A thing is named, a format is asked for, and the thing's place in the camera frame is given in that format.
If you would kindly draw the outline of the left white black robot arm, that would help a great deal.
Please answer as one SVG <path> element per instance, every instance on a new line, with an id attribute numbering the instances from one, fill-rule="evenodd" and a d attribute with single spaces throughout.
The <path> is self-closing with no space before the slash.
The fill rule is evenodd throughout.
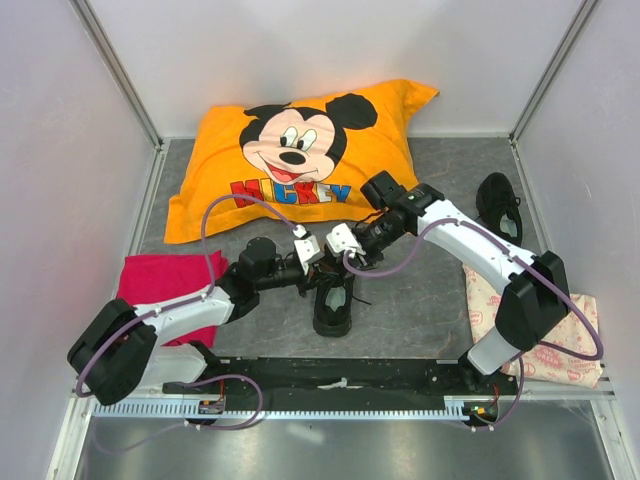
<path id="1" fill-rule="evenodd" d="M 170 341 L 242 318 L 258 305 L 264 290 L 310 289 L 323 256 L 313 235 L 295 240 L 293 252 L 285 256 L 270 239 L 258 237 L 220 278 L 191 294 L 137 306 L 121 298 L 107 302 L 67 354 L 78 375 L 77 395 L 94 396 L 109 406 L 156 383 L 211 392 L 219 382 L 218 367 L 198 346 L 171 347 Z"/>

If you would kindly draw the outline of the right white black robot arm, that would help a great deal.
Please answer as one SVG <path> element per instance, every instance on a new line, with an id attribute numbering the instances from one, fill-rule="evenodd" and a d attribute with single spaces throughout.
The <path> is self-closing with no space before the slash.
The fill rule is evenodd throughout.
<path id="1" fill-rule="evenodd" d="M 367 267 L 410 234 L 418 243 L 430 242 L 456 257 L 499 294 L 493 327 L 466 352 L 467 362 L 458 368 L 465 391 L 483 392 L 495 371 L 539 344 L 568 315 L 566 273 L 556 254 L 536 255 L 501 239 L 424 183 L 406 189 L 382 171 L 361 192 L 382 214 L 368 225 L 347 229 L 338 241 L 347 265 Z"/>

